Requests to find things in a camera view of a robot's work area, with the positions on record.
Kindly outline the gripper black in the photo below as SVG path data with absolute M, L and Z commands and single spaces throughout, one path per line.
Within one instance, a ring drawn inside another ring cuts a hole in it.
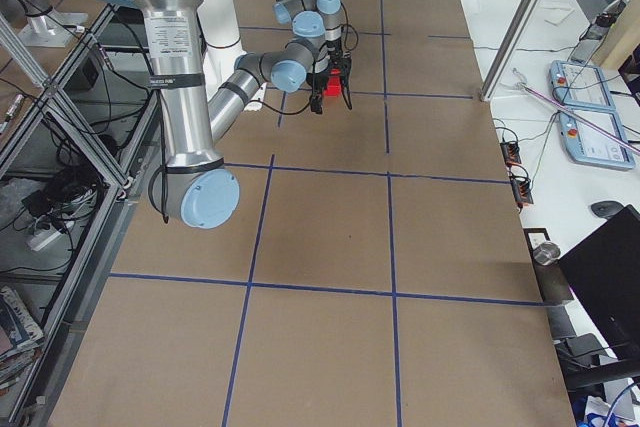
M 343 57 L 342 40 L 327 40 L 325 42 L 327 55 L 333 61 L 333 69 L 338 69 L 347 76 L 347 59 Z
M 309 109 L 313 113 L 323 113 L 324 90 L 327 86 L 326 73 L 308 73 L 307 84 L 311 87 L 312 93 L 309 96 Z

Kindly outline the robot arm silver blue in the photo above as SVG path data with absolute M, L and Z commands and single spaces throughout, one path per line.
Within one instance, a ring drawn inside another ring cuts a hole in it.
M 278 23 L 291 26 L 295 39 L 314 46 L 317 57 L 312 73 L 349 77 L 351 55 L 343 42 L 347 17 L 342 0 L 275 0 L 273 11 Z
M 320 57 L 327 20 L 310 10 L 291 13 L 294 37 L 281 51 L 233 55 L 229 77 L 214 95 L 206 91 L 198 10 L 229 0 L 102 0 L 134 6 L 143 15 L 152 68 L 149 86 L 162 109 L 166 158 L 160 186 L 149 188 L 158 211 L 186 225 L 211 229 L 238 205 L 240 188 L 225 169 L 216 143 L 269 82 L 296 91 Z

